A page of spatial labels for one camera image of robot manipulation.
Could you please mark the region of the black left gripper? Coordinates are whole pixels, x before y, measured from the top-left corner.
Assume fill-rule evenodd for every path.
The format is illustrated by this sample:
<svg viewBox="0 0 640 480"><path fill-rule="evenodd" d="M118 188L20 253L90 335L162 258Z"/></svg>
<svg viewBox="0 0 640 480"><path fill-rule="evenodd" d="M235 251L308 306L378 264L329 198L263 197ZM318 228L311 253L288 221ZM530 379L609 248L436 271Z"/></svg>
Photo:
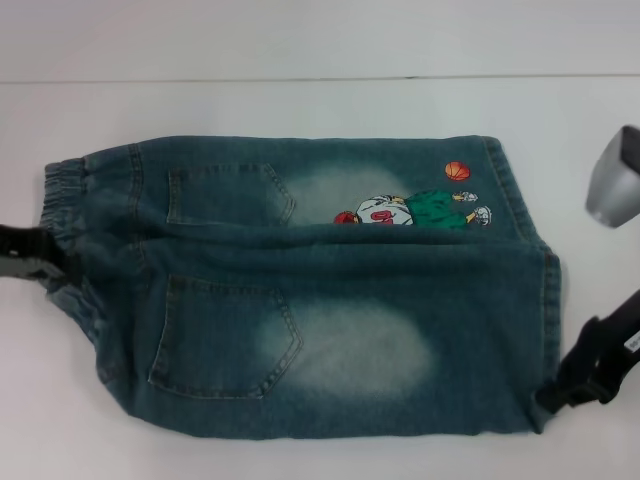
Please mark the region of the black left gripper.
<svg viewBox="0 0 640 480"><path fill-rule="evenodd" d="M29 275L30 280L79 286L82 270L74 256L50 251L51 239L39 228L1 226L1 274Z"/></svg>

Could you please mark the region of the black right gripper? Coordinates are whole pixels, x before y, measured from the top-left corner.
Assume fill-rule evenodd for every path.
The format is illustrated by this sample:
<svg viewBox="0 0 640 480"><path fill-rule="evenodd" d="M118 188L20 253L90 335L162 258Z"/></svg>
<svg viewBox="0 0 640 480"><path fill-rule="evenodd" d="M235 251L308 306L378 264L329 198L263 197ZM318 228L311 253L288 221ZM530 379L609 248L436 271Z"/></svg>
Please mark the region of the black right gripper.
<svg viewBox="0 0 640 480"><path fill-rule="evenodd" d="M540 388L534 398L550 414L566 406L607 404L638 362L639 294L634 293L609 316L585 323L556 380Z"/></svg>

